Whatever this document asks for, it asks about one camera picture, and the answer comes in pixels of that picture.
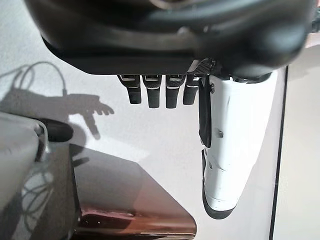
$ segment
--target white surface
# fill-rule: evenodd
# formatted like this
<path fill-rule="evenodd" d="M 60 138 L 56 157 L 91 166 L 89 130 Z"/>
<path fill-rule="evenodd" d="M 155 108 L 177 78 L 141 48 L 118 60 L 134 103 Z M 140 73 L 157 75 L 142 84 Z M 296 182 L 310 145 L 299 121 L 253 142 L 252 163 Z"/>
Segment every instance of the white surface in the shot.
<path fill-rule="evenodd" d="M 275 240 L 320 239 L 320 46 L 290 66 Z"/>
<path fill-rule="evenodd" d="M 210 77 L 211 147 L 207 149 L 204 191 L 216 211 L 236 207 L 265 137 L 278 72 L 257 84 Z"/>
<path fill-rule="evenodd" d="M 75 129 L 73 143 L 139 162 L 194 217 L 197 240 L 269 238 L 284 87 L 282 79 L 276 86 L 259 159 L 237 208 L 227 219 L 214 220 L 206 214 L 202 202 L 203 147 L 198 134 L 198 101 L 193 106 L 183 106 L 181 88 L 177 109 L 165 109 L 162 84 L 160 109 L 148 108 L 145 88 L 142 88 L 142 104 L 130 105 L 127 90 L 116 76 L 88 75 L 53 56 L 43 44 L 22 1 L 0 1 L 0 9 L 0 74 L 38 61 L 49 61 L 63 74 L 69 95 L 83 94 L 62 98 L 62 81 L 58 72 L 50 65 L 39 64 L 34 68 L 34 82 L 29 92 L 17 89 L 21 80 L 17 77 L 15 88 L 6 96 L 5 104 L 0 103 L 0 109 L 69 122 Z M 0 77 L 0 100 L 10 90 L 16 75 L 17 72 L 12 72 Z M 25 77 L 23 89 L 30 77 L 31 73 Z M 100 103 L 109 107 L 100 104 L 93 96 L 99 96 Z M 91 134 L 79 114 L 85 108 L 104 109 L 109 114 L 94 113 L 100 139 L 97 134 L 95 137 Z"/>

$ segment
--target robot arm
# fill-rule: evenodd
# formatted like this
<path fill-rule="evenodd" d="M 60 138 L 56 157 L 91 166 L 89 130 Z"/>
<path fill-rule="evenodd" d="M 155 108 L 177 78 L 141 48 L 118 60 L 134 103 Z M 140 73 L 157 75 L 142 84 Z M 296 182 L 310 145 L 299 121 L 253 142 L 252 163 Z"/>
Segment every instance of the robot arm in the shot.
<path fill-rule="evenodd" d="M 315 0 L 25 0 L 48 49 L 89 74 L 118 75 L 132 104 L 141 76 L 151 108 L 199 89 L 203 203 L 236 206 L 267 127 L 277 76 L 303 48 Z"/>

